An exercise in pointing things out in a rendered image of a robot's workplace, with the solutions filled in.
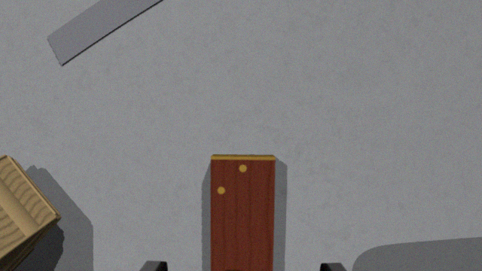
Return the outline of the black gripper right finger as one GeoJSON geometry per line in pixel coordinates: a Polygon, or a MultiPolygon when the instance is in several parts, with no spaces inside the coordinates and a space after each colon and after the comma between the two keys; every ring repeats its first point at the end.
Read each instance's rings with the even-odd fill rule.
{"type": "Polygon", "coordinates": [[[342,263],[321,263],[320,271],[346,271],[342,263]]]}

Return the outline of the grey flat bar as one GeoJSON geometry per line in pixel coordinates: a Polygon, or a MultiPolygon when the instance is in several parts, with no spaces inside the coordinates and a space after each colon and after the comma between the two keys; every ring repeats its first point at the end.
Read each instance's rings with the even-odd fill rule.
{"type": "Polygon", "coordinates": [[[100,0],[47,38],[61,65],[162,0],[100,0]]]}

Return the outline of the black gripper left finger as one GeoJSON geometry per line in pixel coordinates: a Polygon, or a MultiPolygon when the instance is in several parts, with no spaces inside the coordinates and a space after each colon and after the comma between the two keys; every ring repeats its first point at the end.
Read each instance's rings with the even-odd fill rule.
{"type": "Polygon", "coordinates": [[[147,260],[139,271],[168,271],[167,262],[147,260]]]}

